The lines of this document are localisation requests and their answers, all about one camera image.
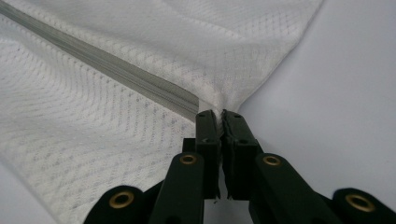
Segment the white mesh laundry bag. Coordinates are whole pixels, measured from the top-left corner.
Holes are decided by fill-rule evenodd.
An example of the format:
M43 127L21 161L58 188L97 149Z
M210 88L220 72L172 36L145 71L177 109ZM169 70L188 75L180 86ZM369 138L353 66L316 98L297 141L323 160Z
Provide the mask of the white mesh laundry bag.
M237 110L323 0L0 0L0 161L60 224L160 182L204 110Z

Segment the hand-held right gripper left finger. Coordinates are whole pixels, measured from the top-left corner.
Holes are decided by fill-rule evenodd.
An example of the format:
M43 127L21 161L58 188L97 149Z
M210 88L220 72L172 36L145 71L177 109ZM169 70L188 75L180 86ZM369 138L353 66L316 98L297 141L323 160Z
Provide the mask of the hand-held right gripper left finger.
M219 196L220 140L212 110L200 112L196 116L195 151L205 160L204 197L216 199Z

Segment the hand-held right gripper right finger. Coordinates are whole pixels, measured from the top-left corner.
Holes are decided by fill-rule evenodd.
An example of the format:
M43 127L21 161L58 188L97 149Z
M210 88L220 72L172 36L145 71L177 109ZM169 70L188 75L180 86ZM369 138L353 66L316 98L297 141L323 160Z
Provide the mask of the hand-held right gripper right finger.
M253 166L259 143L244 117L228 110L222 113L222 169L228 198L248 200L253 185Z

